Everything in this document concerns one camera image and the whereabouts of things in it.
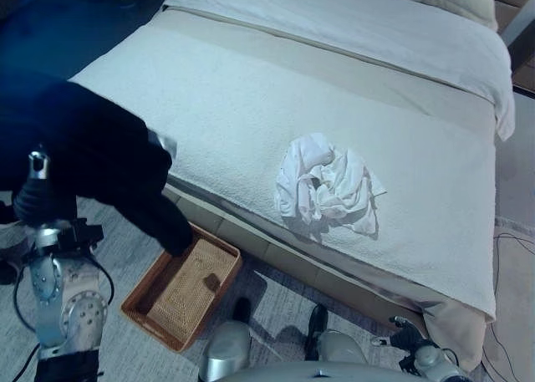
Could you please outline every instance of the metal robot arm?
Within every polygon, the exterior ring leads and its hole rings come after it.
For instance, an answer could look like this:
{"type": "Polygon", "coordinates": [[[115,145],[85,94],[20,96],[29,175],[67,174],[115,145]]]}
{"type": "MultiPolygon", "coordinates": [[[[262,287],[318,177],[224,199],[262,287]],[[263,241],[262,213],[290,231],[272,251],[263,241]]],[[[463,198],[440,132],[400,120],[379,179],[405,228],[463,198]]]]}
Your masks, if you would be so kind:
{"type": "Polygon", "coordinates": [[[457,365],[453,364],[443,349],[425,339],[420,330],[408,319],[393,317],[390,322],[401,328],[389,338],[374,338],[374,346],[393,346],[409,352],[400,361],[403,371],[421,376],[433,382],[471,382],[457,365]]]}
{"type": "Polygon", "coordinates": [[[102,227],[76,219],[76,198],[62,196],[49,184],[49,159],[43,152],[29,158],[29,176],[14,209],[34,240],[23,260],[37,299],[37,323],[32,328],[21,320],[40,344],[35,381],[95,382],[108,310],[99,290],[99,270],[104,269],[92,255],[104,237],[102,227]]]}

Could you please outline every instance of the cable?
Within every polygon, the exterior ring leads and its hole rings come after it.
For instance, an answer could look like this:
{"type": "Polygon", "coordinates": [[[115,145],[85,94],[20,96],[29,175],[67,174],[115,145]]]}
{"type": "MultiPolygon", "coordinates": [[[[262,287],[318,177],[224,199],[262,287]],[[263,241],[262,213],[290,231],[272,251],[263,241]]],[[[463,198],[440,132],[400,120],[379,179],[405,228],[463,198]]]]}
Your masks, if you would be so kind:
{"type": "Polygon", "coordinates": [[[459,357],[457,357],[457,353],[455,351],[453,351],[452,349],[442,349],[442,351],[446,351],[446,352],[450,352],[453,354],[453,356],[455,357],[455,362],[457,364],[457,367],[459,366],[459,357]]]}
{"type": "Polygon", "coordinates": [[[494,240],[499,240],[500,238],[511,238],[513,240],[516,240],[518,244],[520,244],[526,251],[528,251],[530,254],[535,255],[535,251],[530,250],[522,242],[528,242],[532,245],[535,245],[535,242],[532,242],[530,240],[526,240],[525,238],[520,238],[512,235],[511,233],[500,233],[496,237],[494,237],[494,240]]]}
{"type": "Polygon", "coordinates": [[[94,257],[88,255],[88,256],[85,256],[84,258],[87,259],[89,262],[91,262],[93,265],[95,265],[108,278],[108,282],[110,282],[110,290],[111,290],[110,298],[108,299],[108,305],[110,305],[115,296],[114,281],[111,279],[110,274],[104,269],[102,265],[99,264],[99,262],[96,259],[94,259],[94,257]]]}
{"type": "MultiPolygon", "coordinates": [[[[509,238],[509,239],[513,239],[515,240],[518,244],[520,244],[527,252],[529,252],[530,254],[532,254],[533,256],[535,256],[535,252],[533,252],[532,250],[530,250],[528,247],[526,247],[523,243],[524,242],[527,242],[527,243],[530,243],[530,244],[533,244],[535,245],[534,242],[531,242],[529,240],[526,240],[525,238],[520,238],[520,237],[516,237],[514,235],[512,235],[511,233],[500,233],[498,234],[497,236],[494,237],[494,240],[496,240],[496,253],[497,253],[497,256],[496,256],[496,259],[497,259],[497,269],[496,269],[496,282],[494,284],[494,296],[496,297],[497,296],[497,289],[498,289],[498,281],[499,281],[499,278],[500,278],[500,239],[502,238],[509,238]]],[[[515,371],[512,367],[512,361],[511,361],[511,357],[509,357],[509,353],[507,352],[507,349],[505,348],[505,346],[502,344],[502,342],[498,339],[497,335],[496,335],[496,331],[494,330],[494,325],[491,323],[491,331],[492,331],[492,335],[494,336],[494,339],[496,340],[496,343],[498,343],[498,345],[502,348],[503,352],[505,353],[506,357],[507,357],[507,362],[509,363],[509,369],[511,370],[511,374],[512,374],[512,377],[517,381],[517,382],[520,382],[520,380],[517,378],[516,374],[515,374],[515,371]]],[[[485,355],[485,358],[487,359],[487,363],[489,363],[489,365],[492,367],[492,369],[494,370],[494,372],[500,377],[502,378],[505,382],[507,382],[507,379],[505,379],[503,377],[502,374],[500,374],[498,372],[498,370],[494,367],[494,365],[492,364],[491,360],[488,358],[488,355],[487,355],[487,352],[485,351],[485,348],[483,347],[483,354],[485,355]]]]}
{"type": "Polygon", "coordinates": [[[32,352],[30,353],[30,355],[28,356],[28,358],[26,359],[26,363],[24,363],[23,367],[21,368],[20,371],[18,371],[18,374],[17,376],[13,379],[13,382],[17,382],[24,374],[24,372],[26,372],[26,369],[28,368],[28,366],[30,365],[30,361],[32,361],[32,358],[33,356],[35,355],[35,353],[37,353],[37,349],[39,348],[39,343],[37,343],[35,345],[35,347],[33,348],[32,352]]]}
{"type": "Polygon", "coordinates": [[[485,355],[485,358],[487,359],[487,363],[489,363],[489,365],[492,367],[492,369],[494,369],[494,372],[496,372],[496,373],[498,374],[498,376],[499,376],[500,378],[502,378],[505,382],[508,382],[507,379],[505,379],[505,378],[503,377],[503,375],[500,374],[496,368],[494,368],[494,365],[492,365],[491,360],[489,360],[488,355],[487,355],[487,352],[485,351],[485,348],[484,348],[484,347],[483,347],[483,354],[485,355]]]}
{"type": "Polygon", "coordinates": [[[18,285],[20,284],[21,280],[23,280],[24,275],[24,268],[21,269],[21,271],[18,273],[17,281],[15,282],[15,287],[13,288],[13,306],[15,307],[15,313],[17,314],[18,319],[20,322],[31,332],[35,333],[35,328],[30,325],[26,319],[24,319],[23,315],[20,312],[20,308],[18,307],[18,299],[17,299],[17,293],[18,293],[18,285]]]}

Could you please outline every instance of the crumpled white cloth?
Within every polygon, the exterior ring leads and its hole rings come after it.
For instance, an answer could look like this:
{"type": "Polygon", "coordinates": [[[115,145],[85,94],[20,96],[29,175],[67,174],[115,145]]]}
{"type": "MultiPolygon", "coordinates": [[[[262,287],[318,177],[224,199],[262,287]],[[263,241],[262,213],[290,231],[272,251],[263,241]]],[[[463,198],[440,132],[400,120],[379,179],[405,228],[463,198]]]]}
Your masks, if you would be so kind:
{"type": "Polygon", "coordinates": [[[307,225],[326,217],[354,232],[374,234],[372,199],[385,192],[360,156],[342,153],[314,133],[290,144],[277,175],[275,207],[282,217],[300,215],[307,225]]]}

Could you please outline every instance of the rectangular basket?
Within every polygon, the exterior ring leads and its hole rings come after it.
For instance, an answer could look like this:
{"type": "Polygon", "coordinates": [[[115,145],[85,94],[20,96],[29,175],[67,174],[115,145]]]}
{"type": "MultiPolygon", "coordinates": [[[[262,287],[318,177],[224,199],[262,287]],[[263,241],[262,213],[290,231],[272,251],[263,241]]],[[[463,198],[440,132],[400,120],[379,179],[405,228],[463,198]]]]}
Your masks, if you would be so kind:
{"type": "Polygon", "coordinates": [[[176,352],[195,341],[242,265],[237,248],[191,226],[184,255],[163,252],[121,305],[126,317],[176,352]]]}

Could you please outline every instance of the black shoe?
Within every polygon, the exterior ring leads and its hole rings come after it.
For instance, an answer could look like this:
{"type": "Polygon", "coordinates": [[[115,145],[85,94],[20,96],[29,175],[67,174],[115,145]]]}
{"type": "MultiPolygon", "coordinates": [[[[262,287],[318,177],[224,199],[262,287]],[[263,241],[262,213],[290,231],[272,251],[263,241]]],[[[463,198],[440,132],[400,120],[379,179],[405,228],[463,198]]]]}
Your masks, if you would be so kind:
{"type": "Polygon", "coordinates": [[[310,320],[308,321],[308,336],[304,343],[304,360],[318,361],[318,337],[327,329],[327,322],[329,321],[329,312],[326,307],[318,304],[312,310],[310,320]]]}
{"type": "Polygon", "coordinates": [[[249,320],[251,319],[251,302],[248,298],[241,297],[236,301],[232,319],[249,324],[249,320]]]}

